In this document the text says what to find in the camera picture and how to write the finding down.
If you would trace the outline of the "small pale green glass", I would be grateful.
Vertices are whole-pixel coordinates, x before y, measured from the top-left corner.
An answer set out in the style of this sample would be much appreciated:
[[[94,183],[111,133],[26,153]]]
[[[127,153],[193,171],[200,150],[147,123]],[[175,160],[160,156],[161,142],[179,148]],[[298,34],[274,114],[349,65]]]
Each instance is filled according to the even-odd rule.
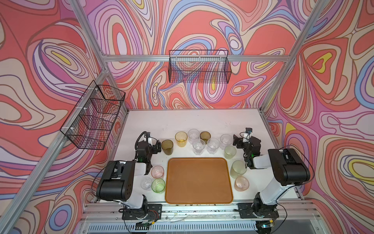
[[[237,153],[236,147],[232,145],[226,146],[224,149],[224,157],[227,160],[232,159],[236,155],[236,153]]]

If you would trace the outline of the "tall pale green glass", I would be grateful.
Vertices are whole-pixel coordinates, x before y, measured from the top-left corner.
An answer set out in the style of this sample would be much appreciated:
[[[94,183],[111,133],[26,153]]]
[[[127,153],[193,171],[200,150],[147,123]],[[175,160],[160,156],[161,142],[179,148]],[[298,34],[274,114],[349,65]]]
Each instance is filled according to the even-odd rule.
[[[230,176],[236,179],[239,176],[244,175],[247,172],[246,163],[244,161],[234,161],[231,169],[230,169]]]

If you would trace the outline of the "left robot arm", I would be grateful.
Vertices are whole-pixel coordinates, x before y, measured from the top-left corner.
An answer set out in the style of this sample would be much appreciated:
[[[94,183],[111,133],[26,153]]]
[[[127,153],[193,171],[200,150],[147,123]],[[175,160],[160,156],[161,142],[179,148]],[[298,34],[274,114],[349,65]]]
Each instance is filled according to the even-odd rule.
[[[133,191],[133,182],[136,176],[149,174],[152,156],[161,152],[161,143],[144,140],[135,146],[134,160],[108,162],[95,192],[99,200],[118,202],[133,210],[142,209],[147,203],[145,195]]]

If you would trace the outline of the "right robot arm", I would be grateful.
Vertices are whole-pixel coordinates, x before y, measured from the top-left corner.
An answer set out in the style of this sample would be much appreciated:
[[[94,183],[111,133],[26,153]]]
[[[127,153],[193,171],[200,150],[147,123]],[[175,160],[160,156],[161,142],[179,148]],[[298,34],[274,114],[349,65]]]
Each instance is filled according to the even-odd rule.
[[[232,177],[243,175],[247,169],[272,169],[273,179],[256,194],[251,207],[246,208],[256,216],[276,211],[278,200],[289,189],[301,186],[311,178],[308,167],[295,149],[269,149],[267,154],[261,155],[261,141],[250,133],[245,133],[243,137],[234,135],[232,145],[243,149],[243,161],[235,161],[230,169]]]

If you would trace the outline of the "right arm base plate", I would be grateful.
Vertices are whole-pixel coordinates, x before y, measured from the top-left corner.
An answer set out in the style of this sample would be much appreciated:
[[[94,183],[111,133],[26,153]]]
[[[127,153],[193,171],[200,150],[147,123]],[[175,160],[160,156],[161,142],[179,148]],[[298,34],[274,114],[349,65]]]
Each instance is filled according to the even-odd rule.
[[[240,218],[269,218],[277,219],[279,217],[276,205],[263,205],[254,203],[238,203],[238,212]]]

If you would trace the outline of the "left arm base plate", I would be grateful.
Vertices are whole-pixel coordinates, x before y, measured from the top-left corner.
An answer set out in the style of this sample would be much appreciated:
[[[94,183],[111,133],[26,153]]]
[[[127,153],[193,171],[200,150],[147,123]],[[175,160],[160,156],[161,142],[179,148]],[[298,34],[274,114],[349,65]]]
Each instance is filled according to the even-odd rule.
[[[143,205],[140,209],[129,209],[127,207],[122,208],[122,219],[128,220],[140,220],[140,221],[157,221],[162,216],[162,204],[148,204]]]

